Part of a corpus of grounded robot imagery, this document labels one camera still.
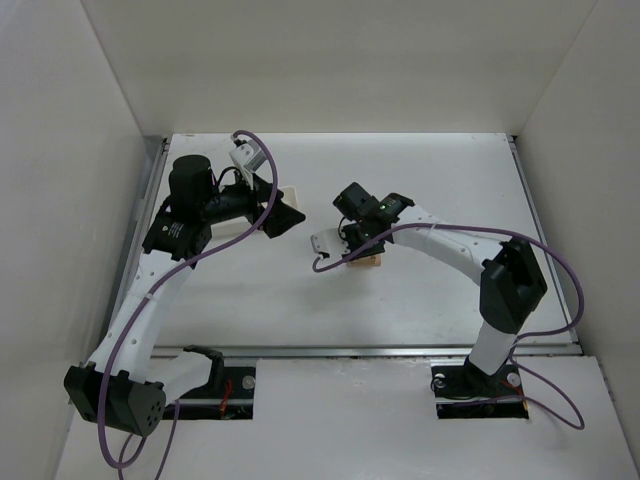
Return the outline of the white plastic tray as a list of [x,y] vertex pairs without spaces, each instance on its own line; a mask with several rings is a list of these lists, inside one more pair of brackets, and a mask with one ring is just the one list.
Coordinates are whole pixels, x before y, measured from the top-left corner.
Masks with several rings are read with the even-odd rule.
[[[282,188],[283,196],[281,200],[289,207],[298,208],[296,189],[293,186]],[[249,223],[244,217],[228,220],[211,227],[213,239],[231,238],[243,233],[249,227]]]

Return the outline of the long light wood block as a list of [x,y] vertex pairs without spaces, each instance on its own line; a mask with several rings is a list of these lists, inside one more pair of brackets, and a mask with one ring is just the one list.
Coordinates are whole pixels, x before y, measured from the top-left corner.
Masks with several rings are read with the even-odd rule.
[[379,267],[381,263],[382,258],[377,254],[351,260],[347,263],[347,266],[350,268],[373,268]]

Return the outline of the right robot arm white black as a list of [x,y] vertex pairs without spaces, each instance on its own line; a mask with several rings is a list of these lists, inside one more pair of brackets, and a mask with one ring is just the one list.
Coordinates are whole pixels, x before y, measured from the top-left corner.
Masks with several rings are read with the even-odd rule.
[[356,182],[333,205],[350,222],[340,230],[349,252],[377,238],[362,255],[378,253],[390,242],[454,268],[479,287],[483,324],[465,359],[462,384],[469,396],[489,396],[517,335],[547,292],[530,243],[516,236],[498,241],[446,229],[413,200],[397,193],[379,200]]

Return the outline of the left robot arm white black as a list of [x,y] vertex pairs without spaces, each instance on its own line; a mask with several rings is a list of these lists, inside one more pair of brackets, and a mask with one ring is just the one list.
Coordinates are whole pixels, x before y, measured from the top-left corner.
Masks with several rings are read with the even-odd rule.
[[81,417],[142,438],[163,419],[167,405],[200,387],[224,382],[223,355],[186,347],[169,365],[150,368],[151,354],[169,306],[203,259],[216,224],[246,219],[251,231],[275,238],[305,216],[285,204],[275,180],[257,171],[268,155],[245,146],[232,151],[235,180],[222,185],[210,160],[182,156],[169,174],[169,194],[142,243],[135,278],[115,319],[86,365],[72,366],[64,387]]

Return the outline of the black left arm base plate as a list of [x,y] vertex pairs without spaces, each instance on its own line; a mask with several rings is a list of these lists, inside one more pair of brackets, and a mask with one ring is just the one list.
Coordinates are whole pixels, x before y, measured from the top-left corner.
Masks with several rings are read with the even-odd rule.
[[255,387],[255,366],[226,367],[219,383],[209,382],[180,398],[178,419],[252,420]]

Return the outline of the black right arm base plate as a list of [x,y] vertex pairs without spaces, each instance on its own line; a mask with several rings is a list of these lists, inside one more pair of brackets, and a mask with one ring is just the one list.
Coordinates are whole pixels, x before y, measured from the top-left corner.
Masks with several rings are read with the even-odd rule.
[[430,388],[440,420],[528,419],[517,367],[504,364],[487,376],[471,364],[432,365]]

